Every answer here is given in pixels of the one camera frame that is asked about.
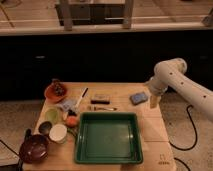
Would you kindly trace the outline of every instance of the tomato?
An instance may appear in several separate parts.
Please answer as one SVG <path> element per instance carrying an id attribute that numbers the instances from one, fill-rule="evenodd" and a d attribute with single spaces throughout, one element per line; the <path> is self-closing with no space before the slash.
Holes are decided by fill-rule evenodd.
<path id="1" fill-rule="evenodd" d="M 78 119 L 76 116 L 68 116 L 66 119 L 66 125 L 69 127 L 75 127 L 78 125 Z"/>

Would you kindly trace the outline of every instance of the white bowl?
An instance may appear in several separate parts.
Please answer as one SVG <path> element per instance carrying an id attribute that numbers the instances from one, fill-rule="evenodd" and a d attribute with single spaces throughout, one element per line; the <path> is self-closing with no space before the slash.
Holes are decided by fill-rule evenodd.
<path id="1" fill-rule="evenodd" d="M 67 137 L 67 127 L 63 124 L 54 125 L 50 130 L 49 137 L 54 142 L 64 143 Z"/>

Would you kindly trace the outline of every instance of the wall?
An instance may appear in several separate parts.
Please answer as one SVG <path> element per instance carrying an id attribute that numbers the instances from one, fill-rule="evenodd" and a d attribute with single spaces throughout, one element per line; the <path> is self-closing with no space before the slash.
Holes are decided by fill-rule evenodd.
<path id="1" fill-rule="evenodd" d="M 213 89 L 213 31 L 0 37 L 0 99 L 43 98 L 51 78 L 145 82 L 161 60 L 182 57 L 186 75 Z"/>

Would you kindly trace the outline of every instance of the speckled floor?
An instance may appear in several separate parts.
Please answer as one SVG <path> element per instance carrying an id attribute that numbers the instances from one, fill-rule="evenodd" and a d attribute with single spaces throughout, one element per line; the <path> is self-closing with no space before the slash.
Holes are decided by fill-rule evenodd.
<path id="1" fill-rule="evenodd" d="M 34 129 L 43 100 L 0 102 L 0 138 L 18 151 L 27 128 Z M 169 139 L 180 147 L 194 142 L 194 131 L 186 113 L 188 103 L 176 93 L 166 93 L 160 102 Z M 190 110 L 198 131 L 197 146 L 190 151 L 174 148 L 174 156 L 183 160 L 192 171 L 213 170 L 213 123 L 195 109 Z M 18 158 L 0 144 L 0 166 L 15 164 Z M 186 170 L 177 162 L 178 171 Z M 12 171 L 14 167 L 0 167 Z"/>

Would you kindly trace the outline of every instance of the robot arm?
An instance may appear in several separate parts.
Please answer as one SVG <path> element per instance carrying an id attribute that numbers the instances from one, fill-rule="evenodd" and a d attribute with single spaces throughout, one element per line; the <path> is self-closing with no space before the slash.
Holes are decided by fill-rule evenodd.
<path id="1" fill-rule="evenodd" d="M 155 75 L 148 82 L 151 104 L 153 97 L 160 97 L 170 86 L 213 122 L 213 92 L 184 76 L 186 70 L 187 64 L 181 58 L 156 64 Z"/>

